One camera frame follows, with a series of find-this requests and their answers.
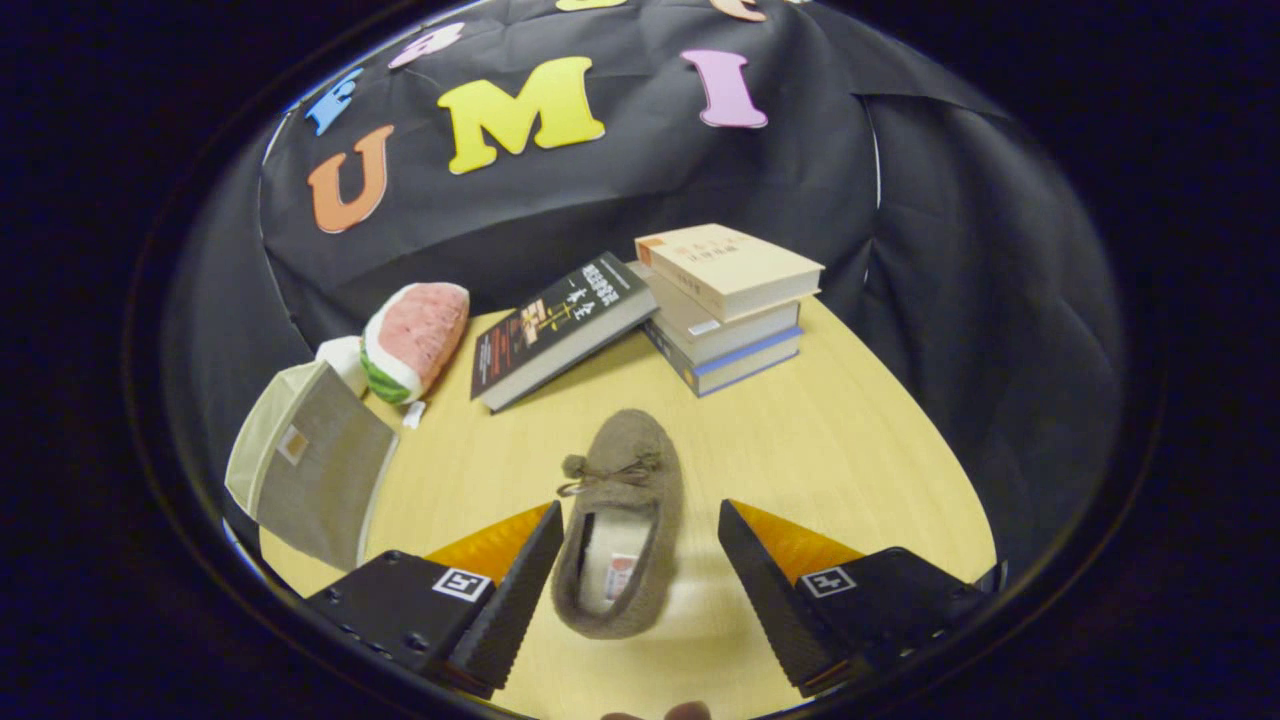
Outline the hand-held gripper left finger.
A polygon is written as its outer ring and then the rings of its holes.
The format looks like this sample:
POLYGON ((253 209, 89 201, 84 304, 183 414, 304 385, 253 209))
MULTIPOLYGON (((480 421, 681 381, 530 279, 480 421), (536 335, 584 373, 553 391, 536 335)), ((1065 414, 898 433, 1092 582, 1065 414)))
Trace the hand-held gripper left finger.
POLYGON ((305 602, 385 664, 489 700, 508 682, 563 539, 550 501, 426 556, 388 550, 305 602))

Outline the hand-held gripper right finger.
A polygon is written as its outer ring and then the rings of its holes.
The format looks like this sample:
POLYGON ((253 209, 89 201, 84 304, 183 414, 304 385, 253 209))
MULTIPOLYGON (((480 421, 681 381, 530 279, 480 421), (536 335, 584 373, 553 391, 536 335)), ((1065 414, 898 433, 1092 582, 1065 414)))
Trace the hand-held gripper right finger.
POLYGON ((812 698, 887 674, 956 634, 993 597, 900 546, 863 553, 742 501, 719 543, 792 687, 812 698))

